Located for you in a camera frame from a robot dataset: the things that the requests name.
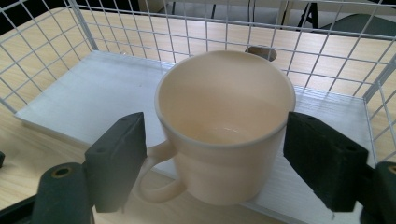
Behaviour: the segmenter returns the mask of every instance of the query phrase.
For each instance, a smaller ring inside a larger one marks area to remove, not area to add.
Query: mug rim
[[[285,126],[286,123],[288,121],[288,117],[286,117],[281,123],[279,123],[271,132],[261,135],[253,140],[250,141],[246,141],[246,142],[242,142],[242,143],[236,143],[236,144],[213,144],[213,143],[207,143],[207,142],[202,142],[202,141],[198,141],[195,140],[193,138],[188,137],[185,134],[182,134],[181,132],[177,131],[172,125],[169,124],[169,122],[167,122],[165,120],[165,118],[163,117],[163,114],[161,113],[161,109],[160,109],[160,103],[159,103],[159,94],[160,94],[160,88],[163,84],[163,82],[165,81],[165,79],[168,77],[168,75],[177,67],[179,67],[182,63],[192,60],[195,57],[202,57],[208,54],[213,54],[213,53],[239,53],[241,55],[249,55],[251,57],[256,57],[260,60],[262,60],[264,63],[268,63],[270,66],[272,66],[280,75],[282,75],[282,78],[285,80],[285,83],[287,85],[287,87],[289,88],[290,94],[291,94],[291,106],[289,108],[289,111],[293,111],[295,109],[296,106],[296,95],[295,95],[295,89],[290,81],[290,79],[286,76],[286,74],[284,74],[279,68],[277,68],[276,66],[274,66],[272,63],[268,62],[267,60],[265,60],[264,58],[254,55],[254,54],[250,54],[250,53],[245,53],[243,51],[237,51],[237,50],[212,50],[212,51],[207,51],[205,53],[201,53],[201,54],[197,54],[197,55],[193,55],[187,59],[182,60],[179,63],[176,63],[171,69],[169,69],[165,75],[161,78],[161,81],[158,83],[157,86],[157,90],[155,92],[155,100],[154,100],[154,105],[155,105],[155,112],[157,114],[158,119],[160,120],[160,123],[162,124],[162,126],[169,130],[170,132],[172,132],[173,134],[177,135],[177,137],[183,139],[184,141],[193,143],[199,147],[206,147],[206,148],[239,148],[239,147],[246,147],[246,146],[252,146],[255,145],[259,142],[264,141],[265,139],[270,138],[271,136],[275,135],[276,133],[280,132]]]

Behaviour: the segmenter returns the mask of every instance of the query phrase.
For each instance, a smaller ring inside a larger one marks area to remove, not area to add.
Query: ceramic mug
[[[167,140],[148,148],[134,194],[162,203],[186,190],[216,205],[254,197],[270,174],[294,107],[290,80],[259,56],[210,51],[176,64],[155,96]],[[178,179],[145,189],[145,174],[171,158]]]

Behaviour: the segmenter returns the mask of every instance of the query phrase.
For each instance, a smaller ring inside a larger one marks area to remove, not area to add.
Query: black cable
[[[212,16],[210,17],[210,19],[214,19],[215,18],[215,12],[216,12],[216,4],[213,4],[212,7]]]
[[[247,2],[247,22],[250,22],[250,0]]]
[[[256,0],[254,0],[254,2],[253,2],[253,22],[254,22],[255,12],[256,12]]]

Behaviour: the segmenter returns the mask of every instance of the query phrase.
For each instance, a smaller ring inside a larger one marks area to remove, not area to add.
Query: mug handle
[[[172,183],[158,189],[145,189],[142,187],[143,178],[152,167],[160,162],[172,159],[177,154],[168,140],[157,146],[149,147],[147,153],[148,157],[140,168],[139,176],[134,183],[133,193],[135,196],[147,203],[164,203],[187,189],[180,179],[174,180]]]

